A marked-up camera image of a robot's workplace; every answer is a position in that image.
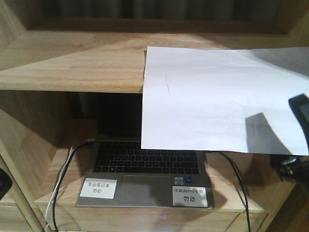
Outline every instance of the black cable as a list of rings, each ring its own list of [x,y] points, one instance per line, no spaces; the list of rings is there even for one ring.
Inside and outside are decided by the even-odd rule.
[[[69,160],[68,160],[68,164],[64,167],[64,170],[63,170],[63,173],[62,173],[62,176],[60,177],[60,180],[59,180],[59,185],[57,186],[56,188],[56,191],[55,191],[55,196],[54,196],[54,199],[53,199],[53,224],[54,224],[54,227],[55,227],[55,231],[56,232],[59,232],[58,230],[58,227],[57,227],[57,224],[56,224],[56,216],[55,216],[55,208],[56,208],[56,200],[57,200],[57,196],[58,196],[58,193],[59,193],[59,189],[60,189],[60,185],[62,183],[62,180],[68,170],[68,167],[69,167],[69,164],[70,162],[72,161],[72,158],[74,156],[74,154],[76,153],[76,151],[83,147],[83,146],[89,146],[89,145],[93,145],[94,142],[86,142],[86,143],[83,143],[79,146],[77,146],[73,151],[72,151],[72,155],[69,157]]]
[[[233,168],[233,170],[236,174],[236,177],[239,181],[240,187],[242,189],[242,192],[243,192],[243,195],[244,195],[244,198],[245,198],[245,209],[246,209],[246,215],[247,215],[248,232],[251,232],[250,217],[249,217],[249,204],[248,204],[248,197],[247,197],[248,194],[247,194],[247,190],[245,188],[245,185],[243,184],[243,181],[241,179],[239,168],[229,156],[227,156],[226,154],[224,154],[221,151],[215,151],[215,152],[219,153],[220,155],[222,155],[224,158],[226,158],[228,160],[228,162],[231,164],[231,166],[232,166],[232,168]]]

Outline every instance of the black object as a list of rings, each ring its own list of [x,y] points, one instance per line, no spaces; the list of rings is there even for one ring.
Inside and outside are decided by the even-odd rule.
[[[99,93],[98,134],[141,137],[141,93]]]
[[[0,168],[0,200],[12,187],[12,180],[9,175]]]
[[[309,99],[298,95],[289,99],[289,105],[298,120],[309,149]],[[295,181],[302,185],[309,196],[309,157],[308,156],[270,156],[270,166],[276,170],[281,180]]]
[[[93,172],[198,174],[197,154],[141,149],[140,142],[103,141]]]

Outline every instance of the white cable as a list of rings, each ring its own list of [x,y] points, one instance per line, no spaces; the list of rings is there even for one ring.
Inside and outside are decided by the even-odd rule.
[[[63,166],[62,166],[62,168],[61,168],[61,170],[60,170],[57,183],[55,184],[55,188],[54,188],[54,190],[53,190],[53,192],[52,192],[52,195],[51,195],[51,197],[50,197],[50,199],[49,199],[49,202],[48,202],[48,204],[47,204],[47,208],[46,208],[46,211],[45,211],[45,221],[47,222],[47,225],[46,225],[45,228],[44,228],[44,231],[45,231],[45,232],[51,232],[51,228],[50,228],[49,223],[48,223],[48,220],[47,220],[47,219],[48,219],[49,210],[50,210],[50,206],[51,206],[51,204],[52,204],[52,202],[53,202],[53,199],[54,199],[54,197],[55,197],[56,189],[57,189],[58,186],[59,186],[59,182],[60,182],[60,179],[61,179],[62,174],[63,174],[63,172],[64,172],[64,169],[65,169],[65,167],[68,165],[68,162],[69,162],[69,160],[70,160],[70,157],[72,156],[72,151],[73,151],[73,147],[71,146],[71,148],[70,148],[70,150],[69,150],[69,155],[68,155],[66,161],[64,162],[64,164],[63,164]]]

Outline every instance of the laptop screen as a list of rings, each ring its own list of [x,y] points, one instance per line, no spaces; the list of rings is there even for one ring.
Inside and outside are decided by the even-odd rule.
[[[98,133],[109,137],[141,137],[142,94],[99,93]]]

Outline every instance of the wooden cabinet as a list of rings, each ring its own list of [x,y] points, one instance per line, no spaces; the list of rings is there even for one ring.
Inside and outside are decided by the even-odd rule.
[[[21,205],[28,205],[28,210],[19,210],[29,216],[31,228],[40,231],[68,148],[96,133],[95,120],[71,118],[65,92],[142,92],[147,46],[308,45],[309,1],[293,1],[291,6],[283,0],[274,23],[259,23],[46,18],[38,0],[4,0],[0,25],[0,154],[24,196]],[[198,210],[76,206],[88,153],[78,152],[64,179],[56,209],[61,230],[247,230],[237,179],[218,154],[208,154],[206,165],[215,208]],[[294,185],[278,179],[267,155],[228,154],[249,190],[253,231],[265,231]]]

